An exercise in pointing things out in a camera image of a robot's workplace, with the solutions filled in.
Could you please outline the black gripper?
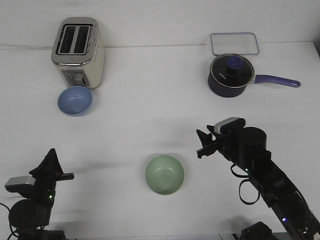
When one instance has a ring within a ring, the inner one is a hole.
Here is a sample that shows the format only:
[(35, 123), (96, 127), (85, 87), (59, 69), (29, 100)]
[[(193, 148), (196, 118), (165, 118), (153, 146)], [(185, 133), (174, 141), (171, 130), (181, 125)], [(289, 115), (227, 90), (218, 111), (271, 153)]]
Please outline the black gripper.
[(38, 203), (53, 203), (57, 182), (75, 178), (74, 173), (63, 172), (54, 148), (49, 150), (39, 166), (32, 169), (29, 174), (35, 178), (32, 199)]
[(240, 163), (245, 158), (243, 142), (240, 139), (242, 130), (229, 130), (228, 135), (217, 133), (205, 133), (197, 129), (196, 133), (202, 144), (202, 148), (196, 151), (197, 157), (209, 157), (219, 152), (225, 159), (232, 163)]

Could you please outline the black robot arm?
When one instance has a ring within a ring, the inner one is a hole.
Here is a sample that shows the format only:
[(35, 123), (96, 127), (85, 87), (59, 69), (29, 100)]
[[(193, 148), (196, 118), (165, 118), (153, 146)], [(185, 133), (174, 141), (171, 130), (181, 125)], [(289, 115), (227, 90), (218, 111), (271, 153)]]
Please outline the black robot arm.
[(64, 173), (56, 150), (51, 148), (43, 161), (26, 176), (11, 177), (4, 185), (10, 193), (23, 197), (9, 210), (9, 226), (18, 240), (65, 240), (63, 230), (45, 230), (49, 225), (59, 181), (73, 180)]
[(266, 205), (273, 210), (290, 238), (313, 240), (320, 233), (320, 223), (305, 198), (287, 175), (272, 161), (266, 149), (267, 135), (257, 127), (229, 129), (226, 134), (196, 131), (202, 144), (198, 158), (219, 152), (246, 174)]

